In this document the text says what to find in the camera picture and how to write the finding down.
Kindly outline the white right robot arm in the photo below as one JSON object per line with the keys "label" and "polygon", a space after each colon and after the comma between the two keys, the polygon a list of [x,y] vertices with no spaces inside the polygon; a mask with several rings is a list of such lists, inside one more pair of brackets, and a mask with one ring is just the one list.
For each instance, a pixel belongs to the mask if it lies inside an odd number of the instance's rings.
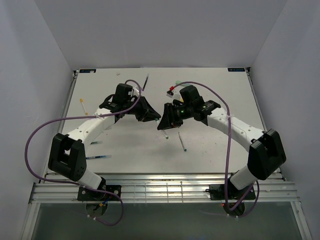
{"label": "white right robot arm", "polygon": [[266,180],[287,160],[276,130],[255,128],[231,116],[219,103],[205,101],[194,85],[182,88],[179,93],[172,86],[166,94],[171,102],[164,105],[158,130],[178,128],[184,120],[193,118],[224,133],[229,141],[236,141],[248,152],[247,164],[227,178],[225,192],[230,198],[237,199],[255,181]]}

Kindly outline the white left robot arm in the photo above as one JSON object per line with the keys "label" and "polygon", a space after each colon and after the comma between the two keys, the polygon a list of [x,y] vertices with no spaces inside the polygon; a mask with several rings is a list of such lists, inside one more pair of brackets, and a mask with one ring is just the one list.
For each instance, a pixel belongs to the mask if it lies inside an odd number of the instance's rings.
{"label": "white left robot arm", "polygon": [[124,115],[134,115],[139,122],[160,119],[144,96],[125,83],[117,85],[115,93],[109,95],[98,106],[94,117],[86,120],[67,134],[53,137],[48,168],[82,186],[89,187],[88,193],[100,200],[106,195],[105,180],[87,168],[86,150],[106,129]]}

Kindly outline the teal capped white marker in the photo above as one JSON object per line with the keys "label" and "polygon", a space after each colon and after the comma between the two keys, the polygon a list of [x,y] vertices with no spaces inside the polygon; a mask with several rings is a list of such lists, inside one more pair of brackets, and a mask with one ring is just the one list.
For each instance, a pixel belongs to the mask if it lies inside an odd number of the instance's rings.
{"label": "teal capped white marker", "polygon": [[161,130],[161,132],[162,132],[163,136],[164,136],[166,139],[168,139],[168,138],[169,138],[169,136],[167,135],[167,133],[166,133],[166,131],[165,131],[165,130]]}

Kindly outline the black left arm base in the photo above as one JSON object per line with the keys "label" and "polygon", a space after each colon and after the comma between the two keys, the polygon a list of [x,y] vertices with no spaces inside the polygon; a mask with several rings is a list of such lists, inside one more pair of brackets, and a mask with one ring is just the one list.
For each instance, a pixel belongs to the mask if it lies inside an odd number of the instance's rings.
{"label": "black left arm base", "polygon": [[103,192],[97,192],[93,190],[86,189],[80,186],[78,189],[77,200],[78,201],[117,201],[118,199],[105,191],[116,194],[118,197],[121,196],[122,186],[121,185],[106,185]]}

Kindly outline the green capped white marker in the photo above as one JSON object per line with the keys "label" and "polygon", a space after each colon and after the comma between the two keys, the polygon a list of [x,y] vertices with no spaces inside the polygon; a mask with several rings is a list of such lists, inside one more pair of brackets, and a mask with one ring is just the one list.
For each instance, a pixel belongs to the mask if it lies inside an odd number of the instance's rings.
{"label": "green capped white marker", "polygon": [[182,146],[183,151],[186,152],[186,151],[187,151],[187,148],[186,148],[186,146],[185,146],[184,140],[183,140],[180,132],[178,132],[178,138],[179,138],[179,141],[180,141],[180,143],[181,143],[181,146]]}

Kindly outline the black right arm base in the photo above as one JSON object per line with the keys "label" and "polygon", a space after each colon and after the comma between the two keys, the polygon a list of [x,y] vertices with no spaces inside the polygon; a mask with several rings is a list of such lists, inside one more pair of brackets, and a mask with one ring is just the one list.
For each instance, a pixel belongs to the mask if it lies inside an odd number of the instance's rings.
{"label": "black right arm base", "polygon": [[[239,200],[249,189],[249,192],[244,197],[244,200],[255,200],[256,194],[253,188],[246,186],[244,189],[238,190],[232,184],[227,186],[227,195],[228,200]],[[205,190],[206,193],[209,193],[209,198],[211,200],[224,200],[225,199],[225,185],[224,184],[210,184],[209,187]]]}

